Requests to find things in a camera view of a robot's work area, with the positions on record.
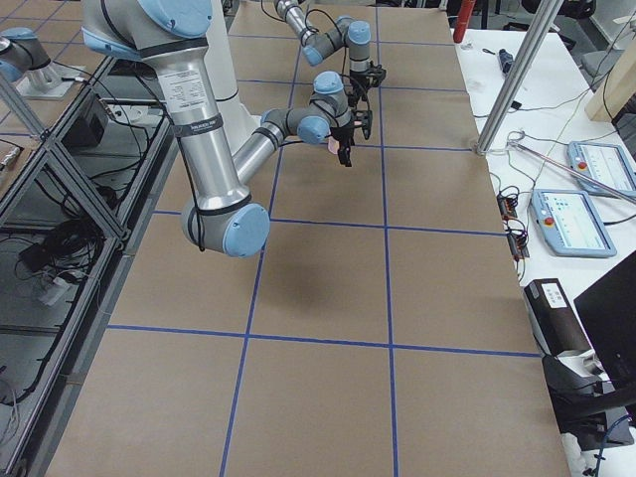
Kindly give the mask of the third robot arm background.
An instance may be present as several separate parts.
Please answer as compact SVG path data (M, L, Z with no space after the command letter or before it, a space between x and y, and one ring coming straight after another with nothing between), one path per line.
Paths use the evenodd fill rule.
M1 32L1 75L30 99L61 99L73 72L53 63L35 32L26 27Z

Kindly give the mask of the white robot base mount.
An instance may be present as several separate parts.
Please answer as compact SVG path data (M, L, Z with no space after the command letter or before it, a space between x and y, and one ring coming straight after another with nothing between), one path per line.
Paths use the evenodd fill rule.
M217 107L223 117L228 137L236 140L249 136L258 121L242 104L231 54L228 31L220 0L212 0L212 21L207 31L208 51L205 65Z

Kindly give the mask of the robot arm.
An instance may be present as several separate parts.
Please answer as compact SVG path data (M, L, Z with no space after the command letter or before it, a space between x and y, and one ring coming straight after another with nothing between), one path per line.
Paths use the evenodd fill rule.
M274 10L280 22L291 28L301 44L301 51L311 67L322 64L340 50L348 51L349 77L352 95L363 97L370 88L379 87L387 71L371 59L371 26L368 22L350 16L331 20L333 27L321 32L309 20L314 10L304 11L298 1L274 1Z
M267 112L233 152L205 64L208 32L222 12L213 1L85 1L82 33L90 49L154 70L192 191L181 214L186 238L200 250L249 257L270 231L251 177L287 137L345 141L355 119L341 77L327 71L315 78L308 106Z

